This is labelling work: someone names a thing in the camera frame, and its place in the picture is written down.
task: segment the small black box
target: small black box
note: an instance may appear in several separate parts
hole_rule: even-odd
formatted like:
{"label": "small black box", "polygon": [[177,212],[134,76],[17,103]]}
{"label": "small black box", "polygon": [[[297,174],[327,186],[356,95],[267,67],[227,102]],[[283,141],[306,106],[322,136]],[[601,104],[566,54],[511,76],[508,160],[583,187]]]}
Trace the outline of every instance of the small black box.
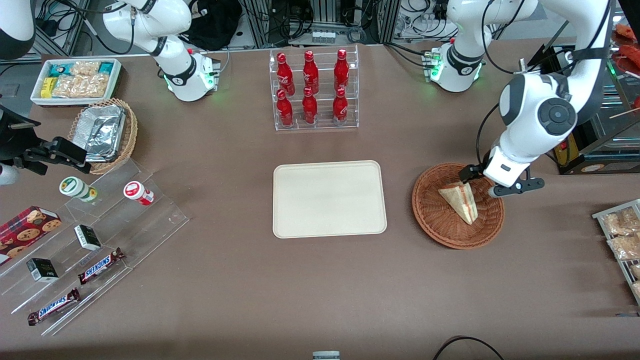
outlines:
{"label": "small black box", "polygon": [[31,258],[27,261],[27,267],[35,281],[54,282],[58,279],[56,269],[53,268],[53,264],[50,260]]}
{"label": "small black box", "polygon": [[76,237],[80,241],[80,246],[87,250],[96,251],[100,248],[100,240],[95,234],[95,231],[87,225],[78,225],[74,228]]}

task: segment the sandwich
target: sandwich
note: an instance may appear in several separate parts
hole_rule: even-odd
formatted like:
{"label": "sandwich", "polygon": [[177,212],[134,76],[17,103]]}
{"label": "sandwich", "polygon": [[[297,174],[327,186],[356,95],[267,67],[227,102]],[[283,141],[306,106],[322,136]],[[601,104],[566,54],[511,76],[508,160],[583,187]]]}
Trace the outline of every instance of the sandwich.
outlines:
{"label": "sandwich", "polygon": [[439,189],[438,192],[467,224],[473,224],[478,218],[474,193],[468,183],[458,181]]}

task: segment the red cookie box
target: red cookie box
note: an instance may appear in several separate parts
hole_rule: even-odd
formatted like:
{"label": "red cookie box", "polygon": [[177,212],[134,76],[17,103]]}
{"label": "red cookie box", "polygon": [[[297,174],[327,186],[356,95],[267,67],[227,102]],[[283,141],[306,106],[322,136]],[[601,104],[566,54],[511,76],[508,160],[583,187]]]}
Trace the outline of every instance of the red cookie box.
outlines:
{"label": "red cookie box", "polygon": [[0,265],[60,226],[58,214],[31,206],[0,226]]}

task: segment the acrylic display stand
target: acrylic display stand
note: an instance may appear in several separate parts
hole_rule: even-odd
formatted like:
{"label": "acrylic display stand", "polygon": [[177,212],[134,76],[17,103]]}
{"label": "acrylic display stand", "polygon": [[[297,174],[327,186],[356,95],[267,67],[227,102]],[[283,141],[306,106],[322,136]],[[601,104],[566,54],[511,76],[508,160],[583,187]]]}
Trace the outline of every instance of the acrylic display stand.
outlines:
{"label": "acrylic display stand", "polygon": [[[594,219],[598,220],[598,223],[600,224],[600,227],[602,228],[602,231],[604,232],[605,236],[607,237],[607,244],[609,245],[609,247],[611,248],[611,250],[614,252],[614,256],[615,256],[615,249],[612,248],[611,246],[611,240],[616,236],[616,235],[612,235],[609,233],[609,230],[607,230],[607,227],[604,224],[603,218],[605,215],[607,214],[611,214],[611,213],[615,213],[617,211],[623,210],[623,209],[627,209],[627,208],[632,208],[635,212],[636,212],[636,216],[638,218],[640,218],[640,199],[639,200],[634,200],[634,201],[630,201],[627,202],[625,204],[613,207],[611,209],[607,209],[605,211],[601,211],[599,213],[595,213],[593,214],[591,217],[593,217]],[[620,266],[620,268],[622,269],[622,274],[624,274],[625,279],[627,280],[627,284],[631,287],[631,284],[633,284],[634,282],[638,281],[639,279],[634,275],[634,273],[631,271],[631,266],[636,265],[638,263],[640,263],[640,260],[638,259],[632,259],[632,260],[620,260],[618,259],[617,256],[616,260]],[[634,294],[634,297],[636,298],[636,303],[638,305],[640,305],[640,297],[638,296],[638,294],[636,294],[635,291],[631,291]]]}
{"label": "acrylic display stand", "polygon": [[[124,185],[132,180],[153,191],[151,205],[143,206],[124,197]],[[156,186],[151,173],[131,159],[101,176],[92,186],[98,190],[96,199],[91,202],[72,199],[57,209],[63,223],[52,234],[22,251],[18,258],[0,267],[1,301],[10,306],[12,314],[24,319],[27,332],[53,335],[60,331],[189,221]],[[91,252],[80,246],[74,232],[78,224],[95,230],[102,244],[99,250]],[[126,258],[80,285],[78,274],[117,247]],[[26,265],[30,258],[51,260],[59,279],[49,284],[34,281]],[[80,292],[80,303],[54,313],[36,326],[27,325],[30,313],[54,302],[73,288]]]}
{"label": "acrylic display stand", "polygon": [[[358,47],[342,46],[342,47],[314,47],[314,59],[318,66],[320,91],[315,95],[318,104],[318,119],[315,125],[309,125],[305,122],[302,110],[302,99],[304,98],[303,89],[305,81],[302,69],[305,66],[305,50],[296,47],[285,49],[274,49],[269,54],[269,78],[271,80],[271,101],[273,103],[273,118],[277,131],[296,131],[296,130],[318,130],[318,129],[348,129],[358,127],[359,125],[359,107],[358,97]],[[333,68],[338,58],[338,49],[347,51],[347,62],[349,63],[349,84],[347,86],[345,97],[349,103],[347,107],[347,121],[343,126],[336,126],[333,123],[333,100],[335,98],[335,89],[333,87]],[[287,55],[287,63],[293,71],[293,83],[296,86],[296,93],[289,97],[293,107],[293,126],[284,127],[278,116],[278,108],[276,103],[276,91],[280,88],[278,83],[278,62],[276,55],[284,53]]]}

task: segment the round wicker basket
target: round wicker basket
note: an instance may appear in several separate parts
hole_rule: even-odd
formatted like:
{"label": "round wicker basket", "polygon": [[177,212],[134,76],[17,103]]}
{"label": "round wicker basket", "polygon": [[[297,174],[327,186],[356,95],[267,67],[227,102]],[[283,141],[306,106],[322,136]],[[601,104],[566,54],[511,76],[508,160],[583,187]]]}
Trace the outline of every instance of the round wicker basket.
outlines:
{"label": "round wicker basket", "polygon": [[468,225],[438,193],[438,189],[460,181],[458,172],[465,166],[442,163],[420,175],[413,187],[413,214],[425,233],[435,241],[454,249],[474,249],[493,240],[502,229],[504,203],[488,195],[494,183],[483,177],[470,182],[478,218]]}
{"label": "round wicker basket", "polygon": [[[118,164],[131,156],[133,148],[136,146],[136,135],[138,134],[138,120],[136,119],[136,114],[133,113],[131,107],[129,107],[126,102],[120,99],[99,101],[95,104],[89,105],[89,107],[97,108],[107,105],[121,106],[127,112],[127,117],[125,119],[125,127],[122,129],[122,138],[120,140],[120,148],[118,149],[118,157],[111,163],[91,163],[91,174],[93,175],[102,175],[112,168],[115,168]],[[67,136],[67,139],[69,140],[73,139],[74,134],[76,133],[76,126],[78,124],[78,119],[80,119],[80,114],[82,114],[82,112],[76,116],[74,123],[71,125],[71,130]]]}

